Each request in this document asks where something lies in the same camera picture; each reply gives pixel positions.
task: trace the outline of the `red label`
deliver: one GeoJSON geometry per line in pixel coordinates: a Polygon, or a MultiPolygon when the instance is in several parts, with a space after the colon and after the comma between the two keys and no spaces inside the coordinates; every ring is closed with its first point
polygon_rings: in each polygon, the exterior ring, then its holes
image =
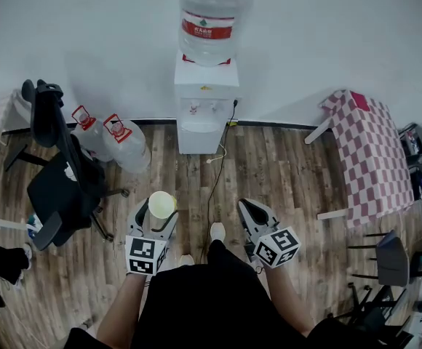
{"type": "Polygon", "coordinates": [[[366,102],[366,97],[364,95],[352,91],[350,91],[350,93],[351,96],[354,98],[354,101],[359,109],[363,111],[371,111],[370,106],[368,106],[368,103],[366,102]]]}
{"type": "Polygon", "coordinates": [[[200,27],[185,19],[182,20],[182,29],[197,38],[211,40],[229,39],[232,34],[232,27],[200,27]]]}
{"type": "Polygon", "coordinates": [[[104,121],[103,125],[108,130],[108,132],[114,136],[117,143],[121,143],[123,140],[125,140],[127,137],[129,137],[132,134],[132,130],[124,127],[121,119],[119,119],[116,113],[113,113],[111,116],[109,116],[104,121]],[[120,125],[122,126],[121,128],[122,133],[119,134],[118,131],[113,130],[114,128],[113,122],[120,123],[120,125]]]}
{"type": "Polygon", "coordinates": [[[83,105],[75,109],[72,113],[72,118],[81,125],[84,131],[90,128],[96,121],[96,118],[92,118],[83,105]]]}

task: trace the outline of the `floor baseboard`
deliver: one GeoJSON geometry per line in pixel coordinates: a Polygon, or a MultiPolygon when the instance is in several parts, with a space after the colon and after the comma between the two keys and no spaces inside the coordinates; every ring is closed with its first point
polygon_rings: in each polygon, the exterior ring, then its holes
{"type": "MultiPolygon", "coordinates": [[[[176,124],[175,119],[130,119],[137,125],[159,125],[159,124],[176,124]]],[[[268,121],[249,121],[249,120],[236,120],[238,125],[243,127],[273,127],[273,128],[288,128],[288,129],[302,129],[312,131],[317,126],[304,125],[304,124],[291,124],[291,123],[271,123],[268,121]]],[[[69,129],[75,128],[76,123],[67,123],[69,129]]],[[[2,132],[3,135],[17,135],[19,133],[28,133],[30,128],[16,129],[12,131],[2,132]]]]}

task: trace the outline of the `black shirt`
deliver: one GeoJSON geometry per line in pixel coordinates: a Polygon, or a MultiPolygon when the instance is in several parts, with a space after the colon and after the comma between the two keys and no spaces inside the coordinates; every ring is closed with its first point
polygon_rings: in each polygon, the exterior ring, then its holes
{"type": "MultiPolygon", "coordinates": [[[[306,339],[278,314],[258,278],[194,265],[164,271],[151,279],[132,348],[307,348],[329,343],[356,349],[368,343],[373,348],[362,335],[327,319],[306,339]]],[[[72,329],[65,348],[107,347],[86,332],[72,329]]]]}

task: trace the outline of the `water bottle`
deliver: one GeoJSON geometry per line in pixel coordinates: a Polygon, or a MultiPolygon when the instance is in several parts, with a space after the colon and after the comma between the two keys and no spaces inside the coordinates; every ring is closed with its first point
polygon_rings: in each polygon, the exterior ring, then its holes
{"type": "Polygon", "coordinates": [[[112,155],[103,141],[103,123],[91,117],[83,105],[72,113],[72,117],[77,122],[72,134],[77,137],[80,145],[87,150],[92,158],[99,161],[111,161],[112,155]]]}
{"type": "Polygon", "coordinates": [[[141,173],[148,168],[151,153],[146,138],[137,124],[121,121],[116,114],[104,121],[103,141],[117,164],[130,173],[141,173]]]}
{"type": "Polygon", "coordinates": [[[202,66],[234,57],[252,0],[180,0],[180,50],[202,66]]]}

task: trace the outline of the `white shoe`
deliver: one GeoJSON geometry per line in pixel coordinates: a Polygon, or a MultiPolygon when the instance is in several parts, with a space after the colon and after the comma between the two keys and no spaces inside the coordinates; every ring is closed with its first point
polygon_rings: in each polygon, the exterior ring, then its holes
{"type": "Polygon", "coordinates": [[[211,226],[211,241],[215,241],[216,239],[219,241],[224,242],[226,238],[226,229],[224,228],[223,223],[215,222],[211,226]]]}
{"type": "MultiPolygon", "coordinates": [[[[31,250],[30,244],[24,243],[22,245],[22,249],[25,252],[25,256],[28,258],[28,268],[26,270],[29,270],[31,268],[31,258],[33,257],[33,252],[31,250]]],[[[20,272],[19,278],[17,282],[14,284],[15,289],[21,289],[22,288],[22,281],[23,281],[23,271],[20,272]]]]}
{"type": "Polygon", "coordinates": [[[183,254],[182,256],[180,256],[179,267],[185,266],[185,265],[189,265],[189,266],[195,265],[195,261],[190,254],[183,254]]]}
{"type": "Polygon", "coordinates": [[[31,269],[31,258],[33,257],[33,252],[31,251],[30,244],[28,244],[28,243],[24,243],[22,248],[25,251],[25,256],[28,258],[28,268],[27,268],[27,270],[30,270],[31,269]]]}

